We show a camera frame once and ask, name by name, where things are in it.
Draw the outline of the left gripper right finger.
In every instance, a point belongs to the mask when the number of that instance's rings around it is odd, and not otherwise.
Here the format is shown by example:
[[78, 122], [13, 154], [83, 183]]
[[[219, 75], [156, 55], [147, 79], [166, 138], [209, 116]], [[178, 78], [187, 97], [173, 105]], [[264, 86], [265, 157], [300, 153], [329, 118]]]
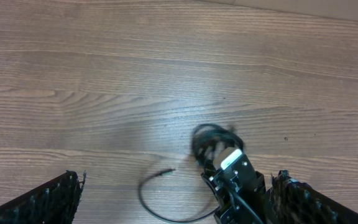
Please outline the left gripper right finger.
[[272, 177], [265, 199], [268, 223], [358, 224], [358, 213], [281, 170]]

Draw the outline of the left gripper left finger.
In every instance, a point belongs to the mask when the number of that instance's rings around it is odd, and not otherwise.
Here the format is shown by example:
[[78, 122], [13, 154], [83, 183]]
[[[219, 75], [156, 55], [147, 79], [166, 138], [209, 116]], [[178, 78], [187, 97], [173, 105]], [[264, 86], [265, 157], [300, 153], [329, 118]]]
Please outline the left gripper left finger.
[[68, 170], [0, 205], [0, 224], [72, 224], [85, 182]]

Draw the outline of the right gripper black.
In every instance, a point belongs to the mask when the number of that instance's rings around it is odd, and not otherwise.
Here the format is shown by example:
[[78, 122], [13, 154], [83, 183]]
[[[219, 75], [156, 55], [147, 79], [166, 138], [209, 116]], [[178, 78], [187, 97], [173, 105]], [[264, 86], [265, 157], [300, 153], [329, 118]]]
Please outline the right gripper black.
[[217, 224], [265, 223], [265, 185], [246, 155], [227, 169], [216, 170], [208, 164], [201, 178], [213, 191], [218, 208], [213, 213]]

